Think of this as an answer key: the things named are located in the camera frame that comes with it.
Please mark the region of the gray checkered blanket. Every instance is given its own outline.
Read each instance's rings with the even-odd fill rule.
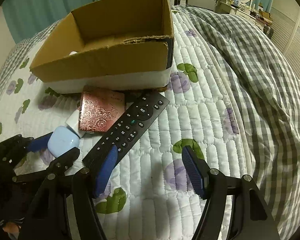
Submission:
[[[228,76],[243,120],[254,180],[281,239],[300,225],[300,84],[276,46],[235,15],[174,6],[186,13]]]

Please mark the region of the metal screw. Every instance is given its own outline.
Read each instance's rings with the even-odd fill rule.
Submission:
[[[53,180],[55,177],[56,177],[56,175],[55,175],[54,173],[50,173],[50,174],[48,175],[48,179],[49,179],[49,180]]]
[[[87,174],[89,171],[90,171],[90,170],[89,170],[89,168],[87,168],[87,167],[84,167],[84,168],[82,168],[82,169],[80,170],[80,172],[81,172],[82,174]]]
[[[219,171],[218,171],[217,169],[211,169],[211,170],[210,170],[210,173],[211,173],[212,175],[218,175],[218,174],[219,174]]]
[[[252,178],[251,178],[250,175],[244,175],[243,179],[246,180],[246,181],[252,181]]]

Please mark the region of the tv remote control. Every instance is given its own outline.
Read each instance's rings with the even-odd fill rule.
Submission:
[[[117,165],[169,102],[158,92],[141,95],[83,158],[84,165],[89,168],[95,159],[102,159],[114,144],[118,148]]]

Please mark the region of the open cardboard box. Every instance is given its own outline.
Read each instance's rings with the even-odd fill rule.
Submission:
[[[58,93],[164,87],[173,39],[168,0],[99,0],[60,21],[30,70]]]

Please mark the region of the blue gripper pad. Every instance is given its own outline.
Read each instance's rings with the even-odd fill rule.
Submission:
[[[115,167],[115,163],[118,159],[118,148],[116,145],[113,145],[110,152],[108,153],[105,161],[103,162],[100,172],[96,176],[95,180],[95,192],[94,196],[97,198],[100,194],[104,193],[106,186],[108,184],[109,178],[111,176],[112,170]]]
[[[28,152],[37,152],[41,149],[46,149],[48,147],[48,141],[51,137],[52,133],[48,133],[46,135],[43,135],[32,142],[29,143],[27,147]]]
[[[204,198],[205,192],[203,188],[203,179],[187,147],[183,147],[181,156],[183,165],[186,168],[186,172],[189,176],[194,192],[199,195],[200,198]]]

